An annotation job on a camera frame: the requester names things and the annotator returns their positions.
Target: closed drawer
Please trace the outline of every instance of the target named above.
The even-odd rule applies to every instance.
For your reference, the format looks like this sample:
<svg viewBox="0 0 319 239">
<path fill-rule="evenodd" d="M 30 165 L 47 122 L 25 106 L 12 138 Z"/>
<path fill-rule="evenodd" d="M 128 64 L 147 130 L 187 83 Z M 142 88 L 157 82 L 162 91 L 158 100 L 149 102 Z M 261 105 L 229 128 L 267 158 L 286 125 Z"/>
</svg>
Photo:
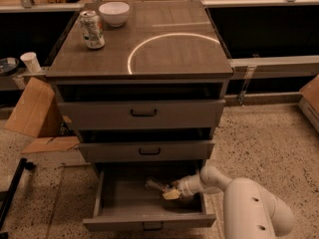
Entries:
<svg viewBox="0 0 319 239">
<path fill-rule="evenodd" d="M 159 161 L 209 159 L 212 140 L 118 143 L 81 143 L 79 149 L 87 162 Z"/>
<path fill-rule="evenodd" d="M 59 103 L 69 127 L 86 129 L 215 127 L 220 101 Z"/>
<path fill-rule="evenodd" d="M 193 161 L 106 164 L 100 174 L 94 216 L 85 219 L 84 225 L 90 231 L 210 227 L 215 215 L 206 208 L 202 194 L 168 201 L 145 187 L 149 177 L 170 183 L 197 170 Z"/>
</svg>

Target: gray cabinet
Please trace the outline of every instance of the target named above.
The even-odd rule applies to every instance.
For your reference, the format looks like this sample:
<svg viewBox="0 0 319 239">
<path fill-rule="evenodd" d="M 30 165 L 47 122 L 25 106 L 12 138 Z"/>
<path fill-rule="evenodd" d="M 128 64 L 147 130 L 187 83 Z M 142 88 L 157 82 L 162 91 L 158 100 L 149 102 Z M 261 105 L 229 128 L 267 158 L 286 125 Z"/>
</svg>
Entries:
<svg viewBox="0 0 319 239">
<path fill-rule="evenodd" d="M 98 51 L 81 42 L 76 23 L 47 74 L 64 121 L 100 176 L 93 217 L 84 224 L 90 231 L 211 226 L 215 216 L 203 194 L 167 201 L 145 183 L 195 174 L 210 158 L 233 71 L 199 2 L 130 6 L 125 26 L 105 26 L 106 47 Z M 150 36 L 168 39 L 137 52 Z M 166 52 L 161 58 L 171 44 L 174 59 Z M 145 57 L 153 51 L 156 65 Z"/>
</svg>

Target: concrete floor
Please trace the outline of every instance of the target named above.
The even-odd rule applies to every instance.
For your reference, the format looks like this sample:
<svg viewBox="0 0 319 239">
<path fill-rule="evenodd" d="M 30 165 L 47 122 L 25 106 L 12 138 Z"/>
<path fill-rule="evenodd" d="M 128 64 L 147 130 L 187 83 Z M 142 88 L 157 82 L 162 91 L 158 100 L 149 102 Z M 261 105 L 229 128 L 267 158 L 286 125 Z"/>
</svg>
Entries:
<svg viewBox="0 0 319 239">
<path fill-rule="evenodd" d="M 0 191 L 14 174 L 32 137 L 3 129 L 0 120 Z M 296 224 L 285 237 L 319 238 L 319 133 L 297 104 L 227 107 L 211 157 L 222 172 L 251 178 L 287 202 Z M 2 231 L 10 239 L 215 238 L 223 236 L 222 193 L 210 195 L 217 220 L 211 228 L 158 232 L 90 233 L 98 179 L 89 165 L 61 166 L 68 153 L 25 155 L 37 167 L 24 171 Z"/>
</svg>

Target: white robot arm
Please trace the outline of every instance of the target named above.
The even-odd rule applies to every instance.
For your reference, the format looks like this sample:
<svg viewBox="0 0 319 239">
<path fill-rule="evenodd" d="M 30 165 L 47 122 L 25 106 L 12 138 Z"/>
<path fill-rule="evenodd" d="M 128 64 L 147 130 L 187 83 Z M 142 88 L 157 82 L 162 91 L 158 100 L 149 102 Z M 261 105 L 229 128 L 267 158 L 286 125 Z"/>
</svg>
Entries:
<svg viewBox="0 0 319 239">
<path fill-rule="evenodd" d="M 273 239 L 292 230 L 294 215 L 281 199 L 251 179 L 231 179 L 209 164 L 199 174 L 179 180 L 163 197 L 189 197 L 198 192 L 215 192 L 216 188 L 224 192 L 226 239 Z"/>
</svg>

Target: white cup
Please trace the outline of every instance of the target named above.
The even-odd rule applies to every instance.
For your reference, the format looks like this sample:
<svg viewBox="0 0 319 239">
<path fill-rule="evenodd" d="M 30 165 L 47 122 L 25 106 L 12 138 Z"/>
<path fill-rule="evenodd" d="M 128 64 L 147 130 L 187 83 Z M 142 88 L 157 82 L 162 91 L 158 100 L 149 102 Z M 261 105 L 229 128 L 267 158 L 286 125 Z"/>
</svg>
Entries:
<svg viewBox="0 0 319 239">
<path fill-rule="evenodd" d="M 27 66 L 28 70 L 31 73 L 38 73 L 42 69 L 39 65 L 39 61 L 37 59 L 37 54 L 34 52 L 27 52 L 23 54 L 20 59 L 23 61 L 23 63 Z"/>
</svg>

